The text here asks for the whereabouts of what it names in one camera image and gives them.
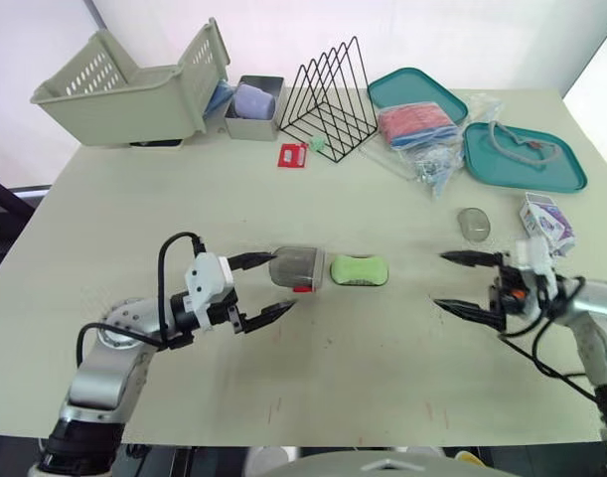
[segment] white plastic basket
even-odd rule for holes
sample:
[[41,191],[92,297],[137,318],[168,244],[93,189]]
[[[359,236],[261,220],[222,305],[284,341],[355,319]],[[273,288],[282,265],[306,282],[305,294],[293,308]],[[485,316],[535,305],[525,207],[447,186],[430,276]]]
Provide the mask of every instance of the white plastic basket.
[[206,131],[204,111],[229,63],[213,18],[165,67],[139,68],[100,30],[31,101],[89,146],[183,139]]

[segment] teal plastic lid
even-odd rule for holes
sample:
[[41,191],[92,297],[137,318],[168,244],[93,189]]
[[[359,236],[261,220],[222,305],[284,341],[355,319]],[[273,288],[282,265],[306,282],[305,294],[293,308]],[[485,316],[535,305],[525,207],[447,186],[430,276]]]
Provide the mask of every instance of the teal plastic lid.
[[368,91],[379,108],[432,101],[456,124],[460,124],[469,113],[461,99],[418,68],[396,70],[372,82]]
[[[559,146],[557,159],[536,166],[505,156],[491,143],[489,125],[474,122],[464,131],[464,155],[467,168],[476,179],[494,186],[562,193],[580,191],[588,184],[579,161],[562,139],[545,132],[507,127],[520,137],[556,144]],[[508,151],[532,161],[543,160],[544,151],[517,145],[501,129],[495,129],[495,139]]]

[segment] sponge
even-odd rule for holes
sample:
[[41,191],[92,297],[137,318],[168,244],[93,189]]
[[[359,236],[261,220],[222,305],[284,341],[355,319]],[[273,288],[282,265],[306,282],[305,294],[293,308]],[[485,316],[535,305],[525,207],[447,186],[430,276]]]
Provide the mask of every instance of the sponge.
[[337,255],[330,267],[332,279],[339,285],[384,285],[389,268],[381,256]]

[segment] clear plastic container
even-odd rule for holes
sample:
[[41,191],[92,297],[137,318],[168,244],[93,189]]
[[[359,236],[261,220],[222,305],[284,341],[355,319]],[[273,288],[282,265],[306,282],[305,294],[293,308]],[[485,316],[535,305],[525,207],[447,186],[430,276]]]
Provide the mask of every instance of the clear plastic container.
[[323,280],[325,252],[314,246],[282,246],[270,261],[272,282],[295,291],[315,291]]

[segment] black cable cord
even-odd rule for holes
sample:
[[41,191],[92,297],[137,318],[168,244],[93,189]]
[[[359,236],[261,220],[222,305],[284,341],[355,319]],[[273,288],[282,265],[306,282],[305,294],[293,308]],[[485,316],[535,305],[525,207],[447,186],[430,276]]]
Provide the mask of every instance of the black cable cord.
[[[511,349],[517,351],[518,353],[520,353],[522,356],[526,357],[527,359],[531,360],[534,363],[534,358],[532,357],[532,355],[530,353],[527,353],[526,351],[524,351],[522,348],[520,348],[518,345],[516,345],[515,343],[512,343],[511,341],[507,340],[506,338],[500,338],[500,341],[502,341],[502,343],[504,343],[505,345],[511,347]],[[586,399],[591,400],[592,402],[597,403],[597,399],[594,395],[592,395],[591,393],[589,393],[588,391],[586,391],[584,388],[582,388],[579,385],[576,385],[575,383],[573,383],[569,378],[565,377],[562,373],[560,373],[559,371],[555,370],[554,368],[550,367],[549,365],[547,365],[546,363],[540,362],[550,373],[552,373],[552,377],[553,378],[557,378],[558,380],[562,380],[564,383],[566,383],[567,385],[569,385],[571,388],[573,388],[575,391],[577,391],[578,393],[580,393],[582,396],[584,396]]]
[[200,238],[192,232],[179,232],[169,237],[161,246],[160,252],[157,255],[157,314],[160,326],[160,340],[164,348],[168,347],[168,334],[166,332],[166,313],[164,311],[164,260],[166,259],[166,250],[173,244],[174,241],[188,237],[193,243],[193,254],[202,251],[203,245]]
[[[526,358],[531,360],[534,363],[534,365],[536,366],[536,368],[543,375],[545,375],[549,378],[554,378],[554,379],[563,381],[564,383],[569,385],[571,388],[573,388],[575,391],[580,393],[585,398],[590,399],[591,401],[597,403],[597,399],[594,395],[592,395],[591,393],[586,391],[584,388],[575,384],[573,381],[571,381],[569,379],[569,378],[574,378],[574,377],[578,377],[578,376],[585,376],[585,373],[569,373],[569,374],[563,375],[559,371],[555,370],[551,366],[544,363],[538,357],[539,341],[541,340],[541,337],[547,331],[547,329],[550,327],[550,325],[552,325],[552,323],[554,323],[555,317],[560,316],[563,313],[565,313],[566,308],[569,306],[569,304],[572,302],[572,300],[574,300],[575,296],[581,291],[581,289],[585,286],[585,278],[583,278],[582,276],[578,276],[575,279],[577,279],[579,281],[579,284],[572,291],[572,293],[570,293],[570,295],[568,297],[566,297],[565,299],[562,299],[560,302],[553,303],[553,305],[556,304],[556,307],[552,310],[552,314],[550,316],[548,316],[548,320],[539,329],[539,331],[537,332],[537,334],[535,335],[535,337],[532,341],[532,354],[527,353],[522,348],[520,348],[518,345],[509,341],[507,339],[507,337],[504,336],[504,334],[500,335],[500,340],[503,343],[505,343],[506,345],[508,345],[509,347],[511,347],[513,350],[520,353],[522,356],[525,356]],[[547,313],[547,311],[542,310],[542,313],[540,313],[540,315],[545,314],[545,313]]]
[[527,335],[532,330],[534,330],[539,325],[539,323],[541,323],[541,320],[545,318],[545,313],[545,308],[541,308],[539,310],[539,315],[527,327],[522,328],[518,331],[514,331],[512,333],[500,333],[500,338],[519,338],[523,335]]
[[532,359],[533,359],[534,365],[537,367],[537,369],[542,374],[549,376],[551,378],[555,378],[555,377],[552,376],[551,373],[549,373],[545,369],[545,364],[538,357],[539,342],[541,341],[541,338],[543,337],[545,332],[548,330],[550,325],[552,325],[552,323],[554,323],[554,319],[557,316],[561,316],[563,313],[565,313],[566,308],[569,306],[569,304],[572,302],[572,300],[574,300],[574,297],[577,296],[577,294],[585,286],[585,278],[583,278],[582,276],[577,276],[577,277],[575,277],[575,279],[578,280],[578,282],[579,282],[578,285],[574,288],[574,290],[572,291],[572,293],[570,293],[570,295],[568,297],[566,297],[564,300],[561,300],[561,302],[558,304],[557,308],[555,310],[553,310],[553,313],[550,316],[548,316],[548,321],[546,321],[543,324],[543,326],[539,329],[538,333],[532,340]]
[[141,341],[142,343],[146,343],[147,345],[155,346],[156,348],[162,348],[163,344],[160,341],[154,340],[153,338],[149,338],[145,335],[140,335],[139,333],[134,333],[132,331],[126,331],[122,328],[118,328],[113,325],[108,325],[106,323],[87,323],[80,331],[77,333],[77,341],[76,341],[76,363],[79,367],[82,364],[83,360],[83,349],[84,349],[84,335],[90,329],[97,328],[98,330],[106,330],[112,333],[116,333],[118,335],[128,336],[137,341]]
[[83,360],[83,351],[84,351],[84,335],[86,332],[92,328],[97,328],[99,330],[106,330],[118,335],[127,336],[137,341],[141,341],[142,343],[146,343],[147,345],[151,345],[156,347],[158,350],[164,350],[168,348],[168,334],[166,332],[166,313],[164,309],[164,260],[166,258],[166,251],[168,247],[173,244],[174,241],[182,238],[188,237],[191,239],[193,244],[193,254],[197,256],[200,251],[205,251],[204,245],[200,240],[199,236],[193,234],[192,232],[179,232],[178,234],[174,234],[169,237],[161,246],[160,252],[157,257],[157,311],[158,311],[158,320],[159,320],[159,328],[160,328],[160,340],[157,341],[153,338],[149,338],[148,336],[141,335],[139,333],[134,333],[132,331],[127,331],[122,328],[118,328],[116,326],[108,325],[106,323],[87,323],[80,331],[77,333],[77,341],[76,341],[76,363],[79,367],[82,364]]
[[564,373],[563,376],[565,378],[585,378],[588,375],[585,373]]
[[150,445],[127,444],[126,455],[132,459],[141,459],[135,474],[133,474],[133,477],[139,477],[140,473],[142,472],[142,467],[144,467],[144,462],[146,462],[146,458],[148,457],[148,453],[151,451],[151,449],[152,447]]

